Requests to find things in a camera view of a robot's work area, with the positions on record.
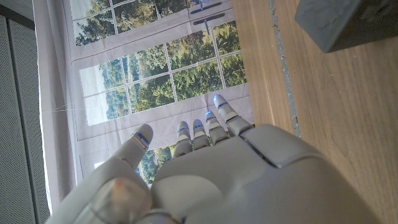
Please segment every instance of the window pane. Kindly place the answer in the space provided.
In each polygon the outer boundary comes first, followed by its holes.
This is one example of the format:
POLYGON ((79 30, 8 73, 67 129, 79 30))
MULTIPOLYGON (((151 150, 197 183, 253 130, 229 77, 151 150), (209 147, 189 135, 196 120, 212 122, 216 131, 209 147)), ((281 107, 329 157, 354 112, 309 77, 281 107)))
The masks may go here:
POLYGON ((112 3, 115 5, 117 3, 121 3, 121 2, 124 2, 124 1, 127 1, 127 0, 112 0, 112 3))
POLYGON ((112 60, 101 65, 80 70, 83 96, 101 93, 110 88, 123 85, 120 60, 112 60))
POLYGON ((199 0, 155 0, 161 18, 199 4, 199 0))
POLYGON ((137 83, 128 89, 132 113, 174 102, 169 75, 137 83))
POLYGON ((135 0, 114 9, 118 32, 122 33, 157 20, 152 0, 135 0))
POLYGON ((217 61, 173 74, 178 100, 185 100, 223 88, 217 61))
POLYGON ((147 184, 152 184, 157 171, 172 159, 171 149, 174 146, 162 147, 147 151, 141 160, 143 179, 147 184))
POLYGON ((111 11, 73 21, 76 46, 82 46, 115 34, 111 11))
POLYGON ((88 125, 100 124, 129 114, 125 88, 85 98, 88 125))
POLYGON ((127 83, 168 71, 163 45, 129 54, 122 60, 127 83))
POLYGON ((246 75, 244 74, 241 54, 222 58, 221 66, 223 67, 226 87, 246 83, 246 75))
POLYGON ((111 7, 109 0, 71 0, 72 19, 90 16, 111 7))
POLYGON ((214 27, 214 34, 220 55, 241 50, 235 21, 214 27))
POLYGON ((213 39, 205 30, 167 43, 172 69, 181 68, 216 56, 213 39))

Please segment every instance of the dark gray object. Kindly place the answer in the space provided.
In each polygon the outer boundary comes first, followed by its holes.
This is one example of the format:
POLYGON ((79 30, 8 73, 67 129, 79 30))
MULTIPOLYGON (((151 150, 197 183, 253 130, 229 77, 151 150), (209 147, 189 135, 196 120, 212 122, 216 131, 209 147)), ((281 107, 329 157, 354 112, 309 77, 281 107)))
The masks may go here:
POLYGON ((398 35, 396 0, 301 0, 295 20, 325 53, 398 35))
POLYGON ((44 223, 45 191, 35 31, 0 16, 0 223, 44 223))

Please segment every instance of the window handle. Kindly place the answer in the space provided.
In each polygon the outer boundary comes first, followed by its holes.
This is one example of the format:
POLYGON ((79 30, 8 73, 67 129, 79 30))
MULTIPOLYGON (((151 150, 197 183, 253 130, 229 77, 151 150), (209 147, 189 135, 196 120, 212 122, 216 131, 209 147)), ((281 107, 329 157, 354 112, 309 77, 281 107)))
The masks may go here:
POLYGON ((207 22, 208 21, 212 21, 213 19, 221 18, 223 16, 225 16, 225 13, 221 13, 221 14, 218 14, 218 15, 215 15, 215 16, 210 16, 210 17, 201 19, 199 21, 193 22, 193 25, 198 25, 198 24, 204 23, 206 25, 207 35, 210 35, 209 26, 208 26, 207 22))
POLYGON ((198 12, 202 12, 202 11, 204 11, 204 10, 206 10, 206 9, 210 9, 210 8, 212 8, 212 7, 219 6, 220 4, 222 4, 222 3, 221 3, 221 2, 218 2, 218 3, 212 4, 212 5, 210 5, 210 6, 203 7, 203 3, 202 3, 202 1, 200 1, 200 9, 197 9, 197 10, 192 11, 191 14, 195 14, 195 13, 198 13, 198 12))

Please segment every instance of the gray wall panel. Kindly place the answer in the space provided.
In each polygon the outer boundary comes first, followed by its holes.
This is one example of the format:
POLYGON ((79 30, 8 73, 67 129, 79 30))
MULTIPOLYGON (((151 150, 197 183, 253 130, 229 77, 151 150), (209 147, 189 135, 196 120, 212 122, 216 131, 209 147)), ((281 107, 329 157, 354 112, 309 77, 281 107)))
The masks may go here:
POLYGON ((4 17, 0 17, 0 92, 0 223, 35 223, 4 17))
POLYGON ((39 114, 39 74, 35 31, 10 21, 11 40, 22 105, 22 116, 32 173, 34 200, 39 223, 49 217, 45 192, 44 160, 39 114))

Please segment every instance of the window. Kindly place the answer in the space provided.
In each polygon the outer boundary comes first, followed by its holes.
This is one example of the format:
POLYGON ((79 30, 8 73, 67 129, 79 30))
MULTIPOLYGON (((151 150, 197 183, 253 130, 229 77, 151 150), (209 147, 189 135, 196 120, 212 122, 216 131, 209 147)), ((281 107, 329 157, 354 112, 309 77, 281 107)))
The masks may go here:
POLYGON ((71 0, 76 46, 144 26, 199 0, 71 0))
POLYGON ((147 184, 152 184, 157 171, 167 162, 172 159, 174 153, 174 145, 162 147, 147 151, 144 154, 140 164, 140 176, 147 184))
POLYGON ((80 70, 89 126, 246 82, 235 21, 80 70))

